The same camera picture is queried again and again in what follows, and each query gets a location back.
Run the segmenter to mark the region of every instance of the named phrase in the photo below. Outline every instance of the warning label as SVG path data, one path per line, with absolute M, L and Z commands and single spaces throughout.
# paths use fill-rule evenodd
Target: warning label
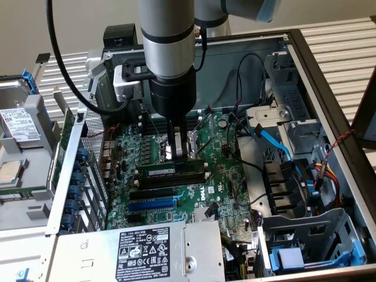
M 117 259 L 118 282 L 170 277 L 170 228 L 120 233 Z
M 0 114 L 17 142 L 40 140 L 33 120 L 24 108 L 0 110 Z

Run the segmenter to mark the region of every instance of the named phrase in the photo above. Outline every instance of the blue pcie slot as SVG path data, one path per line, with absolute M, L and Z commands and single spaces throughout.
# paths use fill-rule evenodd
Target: blue pcie slot
M 165 198 L 165 199 L 151 200 L 148 202 L 130 203 L 128 205 L 128 210 L 130 212 L 135 212 L 137 210 L 162 209 L 165 207 L 176 207 L 176 199 Z

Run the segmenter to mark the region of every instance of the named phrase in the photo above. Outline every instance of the power supply label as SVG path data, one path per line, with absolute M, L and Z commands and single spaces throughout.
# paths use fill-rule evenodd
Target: power supply label
M 116 280 L 170 277 L 170 227 L 121 232 Z

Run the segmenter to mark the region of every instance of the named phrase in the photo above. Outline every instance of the green circuit board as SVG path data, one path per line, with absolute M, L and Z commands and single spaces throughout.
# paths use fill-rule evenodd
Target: green circuit board
M 126 171 L 122 172 L 121 180 L 111 181 L 110 187 L 110 212 L 107 229 L 118 229 L 146 224 L 166 223 L 182 221 L 194 222 L 195 209 L 206 210 L 214 201 L 219 203 L 219 226 L 221 232 L 231 235 L 235 240 L 250 241 L 250 229 L 245 231 L 244 220 L 250 218 L 250 209 L 236 204 L 233 193 L 229 193 L 229 183 L 233 185 L 233 191 L 239 191 L 237 200 L 242 203 L 249 202 L 248 191 L 240 184 L 244 178 L 243 165 L 232 159 L 226 158 L 221 147 L 227 144 L 227 130 L 218 126 L 219 120 L 228 120 L 228 115 L 215 112 L 206 119 L 201 129 L 197 131 L 199 148 L 211 137 L 211 142 L 196 156 L 204 159 L 209 164 L 210 177 L 203 184 L 185 185 L 174 188 L 174 195 L 183 195 L 177 201 L 177 206 L 164 209 L 144 210 L 129 212 L 129 193 L 137 191 L 134 185 L 136 166 L 144 164 L 142 156 L 145 149 L 150 151 L 149 164 L 160 163 L 158 136 L 141 136 L 134 126 L 121 128 L 115 139 L 121 144 L 124 153 L 120 152 L 117 161 L 126 161 Z M 234 129 L 230 128 L 230 146 L 234 151 Z M 139 213 L 142 222 L 129 223 L 126 220 L 128 214 Z

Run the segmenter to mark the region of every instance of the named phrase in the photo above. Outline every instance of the white wall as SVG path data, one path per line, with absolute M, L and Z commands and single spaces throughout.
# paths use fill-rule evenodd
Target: white wall
M 45 1 L 0 1 L 0 74 L 20 73 L 25 66 L 33 68 L 39 53 L 52 51 Z M 136 0 L 54 0 L 53 3 L 62 53 L 102 47 L 103 32 L 108 25 L 135 22 L 141 37 Z M 376 15 L 376 0 L 282 0 L 270 24 L 235 17 L 230 17 L 230 23 L 235 33 L 370 15 Z

